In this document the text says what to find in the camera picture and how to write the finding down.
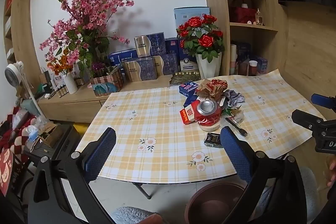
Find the potted plant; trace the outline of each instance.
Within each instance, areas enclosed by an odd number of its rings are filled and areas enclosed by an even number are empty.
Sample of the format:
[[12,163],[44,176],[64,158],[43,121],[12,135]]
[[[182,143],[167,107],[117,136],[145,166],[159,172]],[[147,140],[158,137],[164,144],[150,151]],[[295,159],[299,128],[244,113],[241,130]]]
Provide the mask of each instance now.
[[81,76],[88,69],[91,79],[106,76],[110,70],[107,50],[110,40],[128,44],[130,41],[123,37],[109,37],[106,34],[106,25],[119,7],[133,6],[130,0],[58,0],[62,10],[70,14],[66,21],[59,20],[53,27],[53,32],[41,45],[40,49],[49,47],[46,54],[48,62],[56,59],[53,53],[69,50],[68,63],[78,63]]
[[71,60],[68,58],[69,57],[69,49],[66,47],[63,51],[62,48],[60,47],[53,58],[47,59],[46,61],[48,62],[48,68],[51,69],[55,75],[59,75],[60,73],[62,74],[62,78],[64,80],[65,85],[67,86],[69,93],[73,94],[75,93],[78,88],[75,83],[75,80],[73,79],[71,75],[71,71],[73,69],[73,63]]
[[196,56],[202,79],[218,76],[221,67],[223,32],[214,25],[216,21],[217,18],[204,14],[203,19],[192,17],[176,30],[180,47]]

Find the cup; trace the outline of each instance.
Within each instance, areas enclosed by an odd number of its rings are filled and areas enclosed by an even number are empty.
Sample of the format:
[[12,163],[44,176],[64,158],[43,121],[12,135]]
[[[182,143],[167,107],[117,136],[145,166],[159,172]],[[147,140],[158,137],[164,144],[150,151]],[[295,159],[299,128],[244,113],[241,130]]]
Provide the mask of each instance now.
[[249,76],[256,76],[257,75],[257,61],[250,61],[249,62]]

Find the tablecloth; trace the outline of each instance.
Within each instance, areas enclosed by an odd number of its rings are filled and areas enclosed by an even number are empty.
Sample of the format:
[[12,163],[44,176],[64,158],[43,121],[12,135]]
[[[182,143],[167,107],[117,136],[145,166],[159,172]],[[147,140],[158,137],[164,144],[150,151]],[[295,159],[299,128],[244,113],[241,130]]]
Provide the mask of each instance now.
[[[291,120],[295,109],[323,117],[287,84],[278,70],[257,77],[219,76],[240,92],[246,141],[269,157],[279,157],[311,137]],[[224,149],[204,145],[197,123],[184,125],[179,111],[186,97],[178,86],[112,93],[83,136],[78,151],[97,140],[107,127],[117,143],[100,176],[141,183],[184,183],[235,174]]]

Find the white fan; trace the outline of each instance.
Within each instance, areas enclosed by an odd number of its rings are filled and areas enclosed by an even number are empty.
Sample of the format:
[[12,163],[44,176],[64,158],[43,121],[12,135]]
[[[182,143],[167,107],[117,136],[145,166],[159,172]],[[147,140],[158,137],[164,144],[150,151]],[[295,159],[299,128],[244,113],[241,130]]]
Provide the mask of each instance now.
[[28,91],[30,98],[32,99],[34,105],[36,106],[37,110],[40,112],[40,114],[45,118],[42,110],[40,109],[39,105],[37,104],[34,95],[28,85],[28,82],[26,80],[26,75],[23,71],[23,63],[21,61],[18,61],[14,64],[9,64],[7,68],[5,68],[5,77],[13,87],[18,87],[21,81],[23,82],[23,85],[25,89]]

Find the white vase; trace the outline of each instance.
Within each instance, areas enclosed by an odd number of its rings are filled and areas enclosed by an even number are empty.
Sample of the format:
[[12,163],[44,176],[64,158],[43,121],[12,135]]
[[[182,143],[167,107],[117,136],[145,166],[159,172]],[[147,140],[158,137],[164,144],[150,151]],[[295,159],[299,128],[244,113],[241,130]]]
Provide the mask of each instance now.
[[78,90],[78,88],[77,88],[74,78],[71,75],[71,72],[69,72],[67,75],[62,75],[62,78],[64,80],[65,85],[67,86],[69,90],[69,93],[74,94]]
[[213,58],[209,63],[208,59],[202,59],[201,54],[196,54],[199,73],[202,79],[208,79],[219,75],[221,69],[222,53],[218,54],[217,58]]

